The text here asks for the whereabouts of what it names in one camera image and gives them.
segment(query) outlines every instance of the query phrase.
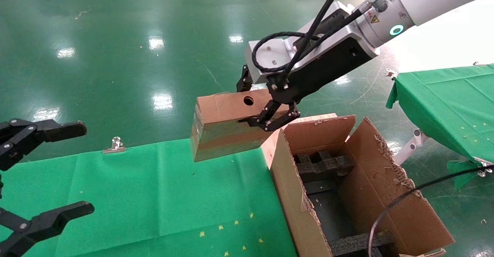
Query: cardboard box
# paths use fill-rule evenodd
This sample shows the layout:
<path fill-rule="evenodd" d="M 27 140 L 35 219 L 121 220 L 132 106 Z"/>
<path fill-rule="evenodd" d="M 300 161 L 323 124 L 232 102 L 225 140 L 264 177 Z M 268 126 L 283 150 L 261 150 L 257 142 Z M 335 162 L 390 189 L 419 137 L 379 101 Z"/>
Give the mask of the cardboard box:
<path fill-rule="evenodd" d="M 293 155 L 327 150 L 332 156 L 347 155 L 355 167 L 338 188 L 356 234 L 368 233 L 384 207 L 415 187 L 372 123 L 365 118 L 348 138 L 355 116 L 312 117 L 294 121 L 279 130 L 277 140 L 263 144 L 272 152 L 271 173 L 286 221 L 300 257 L 332 256 L 314 205 L 298 174 Z M 422 255 L 454 239 L 421 192 L 395 206 L 378 225 L 388 230 L 399 254 Z"/>
<path fill-rule="evenodd" d="M 190 138 L 194 162 L 259 148 L 272 133 L 240 120 L 259 115 L 270 99 L 267 89 L 198 97 Z M 274 117 L 286 111 L 282 105 Z"/>

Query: green floor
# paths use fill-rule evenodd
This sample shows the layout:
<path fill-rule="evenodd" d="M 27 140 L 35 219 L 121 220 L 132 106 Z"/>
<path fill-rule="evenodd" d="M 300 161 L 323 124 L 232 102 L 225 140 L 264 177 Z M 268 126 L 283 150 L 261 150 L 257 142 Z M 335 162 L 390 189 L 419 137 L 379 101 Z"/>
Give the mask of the green floor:
<path fill-rule="evenodd" d="M 0 0 L 0 120 L 88 126 L 87 136 L 44 144 L 27 161 L 108 148 L 115 135 L 126 146 L 188 138 L 195 98 L 235 90 L 246 42 L 300 28 L 323 1 Z M 494 62 L 484 45 L 493 44 L 494 34 L 479 26 L 494 23 L 482 15 L 493 2 L 480 0 L 409 30 L 380 57 L 304 99 L 302 114 L 367 115 L 398 150 L 414 125 L 399 107 L 385 108 L 392 87 L 385 70 Z M 424 183 L 457 159 L 430 140 L 404 167 Z M 424 191 L 457 240 L 448 256 L 494 256 L 493 183 L 488 176 L 460 191 L 452 182 Z"/>
<path fill-rule="evenodd" d="M 24 257 L 296 257 L 260 149 L 196 164 L 189 139 L 180 139 L 30 162 L 4 175 L 2 206 L 25 218 L 94 205 Z M 11 232 L 1 227 L 0 241 Z"/>

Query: green table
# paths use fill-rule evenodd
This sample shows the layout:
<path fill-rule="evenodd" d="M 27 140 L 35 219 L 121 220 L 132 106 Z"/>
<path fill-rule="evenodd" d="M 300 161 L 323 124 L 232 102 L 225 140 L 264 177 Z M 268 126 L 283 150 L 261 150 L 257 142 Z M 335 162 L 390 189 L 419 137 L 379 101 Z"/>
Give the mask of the green table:
<path fill-rule="evenodd" d="M 2 207 L 24 218 L 83 200 L 95 208 L 27 257 L 296 256 L 260 149 L 193 163 L 183 139 L 25 162 L 2 176 Z M 10 232 L 1 227 L 0 240 Z"/>
<path fill-rule="evenodd" d="M 470 161 L 494 162 L 494 64 L 399 74 L 386 107 L 395 101 L 427 136 Z"/>

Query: cardboard box flap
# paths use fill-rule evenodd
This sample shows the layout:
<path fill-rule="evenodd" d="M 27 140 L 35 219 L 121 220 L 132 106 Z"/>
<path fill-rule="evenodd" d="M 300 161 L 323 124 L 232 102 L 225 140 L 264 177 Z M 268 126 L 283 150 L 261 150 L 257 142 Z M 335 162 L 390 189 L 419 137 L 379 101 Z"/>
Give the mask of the cardboard box flap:
<path fill-rule="evenodd" d="M 323 145 L 342 145 L 355 125 L 355 115 L 291 123 L 283 130 L 292 153 Z"/>
<path fill-rule="evenodd" d="M 343 195 L 358 192 L 354 187 L 359 185 L 358 183 L 369 183 L 376 191 L 375 195 L 381 201 L 379 212 L 395 198 L 415 188 L 415 184 L 406 176 L 404 169 L 394 163 L 393 154 L 386 145 L 386 141 L 367 117 L 348 139 L 345 150 L 349 152 L 356 166 L 340 187 L 342 201 L 349 210 L 350 216 L 355 216 L 362 212 L 361 210 L 370 207 L 367 206 L 365 200 L 353 200 L 351 196 Z M 421 192 L 416 192 L 395 206 L 389 216 L 392 221 L 392 225 L 389 226 L 392 229 L 389 230 L 398 241 L 402 241 L 402 243 L 397 243 L 401 254 L 421 255 L 455 241 L 432 206 L 422 197 Z M 369 217 L 367 219 L 371 221 L 359 223 L 372 225 L 376 218 L 377 216 Z"/>
<path fill-rule="evenodd" d="M 279 132 L 271 173 L 286 223 L 300 257 L 332 256 L 283 131 Z"/>
<path fill-rule="evenodd" d="M 352 153 L 346 152 L 346 150 L 343 150 L 342 153 L 353 157 Z M 384 207 L 362 167 L 355 166 L 353 168 L 353 171 L 345 177 L 345 180 L 340 185 L 338 193 L 346 207 L 348 216 L 351 218 L 355 231 L 359 234 L 368 233 L 376 218 L 384 210 Z M 406 248 L 404 241 L 397 235 L 398 230 L 390 215 L 385 215 L 377 226 L 376 232 L 383 230 L 391 232 L 395 238 L 394 242 L 397 248 Z"/>

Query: green epoxy floor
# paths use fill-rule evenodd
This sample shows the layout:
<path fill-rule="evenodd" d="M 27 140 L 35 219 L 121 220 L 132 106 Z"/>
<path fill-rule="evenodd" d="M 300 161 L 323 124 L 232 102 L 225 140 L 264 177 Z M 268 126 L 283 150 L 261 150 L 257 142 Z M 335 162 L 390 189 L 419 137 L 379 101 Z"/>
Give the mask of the green epoxy floor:
<path fill-rule="evenodd" d="M 363 0 L 341 0 L 359 4 Z M 324 0 L 0 0 L 0 120 L 82 120 L 88 135 L 43 144 L 26 161 L 189 137 L 196 97 L 234 92 L 247 41 L 297 30 Z M 494 23 L 479 0 L 411 29 L 381 56 L 330 83 L 300 104 L 304 116 L 365 115 L 398 150 L 414 125 L 397 106 L 385 108 L 401 72 L 494 62 Z M 447 174 L 461 157 L 433 140 L 405 164 L 420 184 Z M 424 190 L 457 242 L 451 257 L 491 257 L 494 181 L 476 178 Z"/>

